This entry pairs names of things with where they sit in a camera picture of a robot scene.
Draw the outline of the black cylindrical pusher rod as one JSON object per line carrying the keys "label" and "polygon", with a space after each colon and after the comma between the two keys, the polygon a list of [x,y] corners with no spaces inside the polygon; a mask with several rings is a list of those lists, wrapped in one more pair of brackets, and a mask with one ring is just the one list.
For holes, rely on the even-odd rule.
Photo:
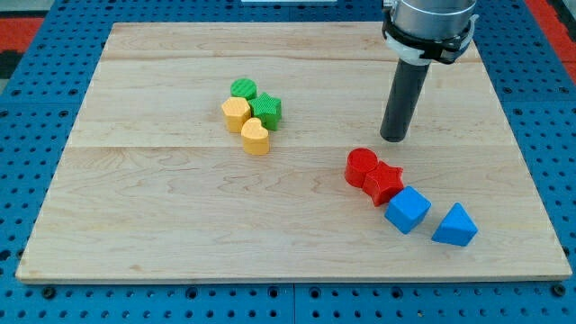
{"label": "black cylindrical pusher rod", "polygon": [[380,128],[384,140],[401,142],[405,139],[428,69],[429,65],[398,61]]}

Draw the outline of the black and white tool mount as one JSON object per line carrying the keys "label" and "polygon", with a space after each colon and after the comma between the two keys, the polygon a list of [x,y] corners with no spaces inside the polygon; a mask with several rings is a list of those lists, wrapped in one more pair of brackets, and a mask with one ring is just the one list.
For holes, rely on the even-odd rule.
{"label": "black and white tool mount", "polygon": [[473,40],[474,10],[473,5],[385,5],[382,36],[407,63],[449,65]]}

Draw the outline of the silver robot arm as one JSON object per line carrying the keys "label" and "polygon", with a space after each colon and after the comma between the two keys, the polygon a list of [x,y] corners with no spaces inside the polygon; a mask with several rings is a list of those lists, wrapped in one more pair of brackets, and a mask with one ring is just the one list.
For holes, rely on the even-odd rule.
{"label": "silver robot arm", "polygon": [[380,135],[400,142],[408,133],[432,62],[455,63],[473,40],[475,0],[388,0],[382,3],[382,36],[399,59]]}

